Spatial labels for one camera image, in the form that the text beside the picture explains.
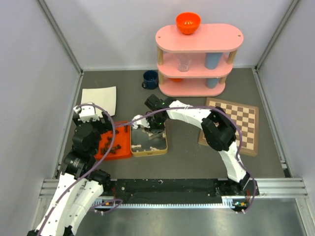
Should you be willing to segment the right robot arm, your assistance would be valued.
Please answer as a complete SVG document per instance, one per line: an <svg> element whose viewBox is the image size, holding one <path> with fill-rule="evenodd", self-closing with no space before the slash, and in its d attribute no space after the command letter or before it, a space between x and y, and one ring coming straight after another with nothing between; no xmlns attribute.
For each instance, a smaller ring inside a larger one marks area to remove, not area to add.
<svg viewBox="0 0 315 236"><path fill-rule="evenodd" d="M247 190L250 174L245 170L239 154L237 128L222 108L196 108L172 97L162 100L154 94L147 98L145 105L154 112L146 118L145 123L145 127L152 132L163 130L167 119L180 120L200 128L207 144L219 152L224 162L230 190L237 195Z"/></svg>

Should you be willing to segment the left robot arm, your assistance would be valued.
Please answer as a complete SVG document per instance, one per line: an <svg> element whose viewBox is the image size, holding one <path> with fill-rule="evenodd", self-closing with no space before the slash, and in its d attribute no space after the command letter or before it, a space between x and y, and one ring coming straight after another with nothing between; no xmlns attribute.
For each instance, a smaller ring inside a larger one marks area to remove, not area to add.
<svg viewBox="0 0 315 236"><path fill-rule="evenodd" d="M50 205L30 236L74 236L92 203L111 191L110 175L93 170L101 135L113 129L106 113L99 118L82 110L73 117L76 125L71 151L63 160L59 182Z"/></svg>

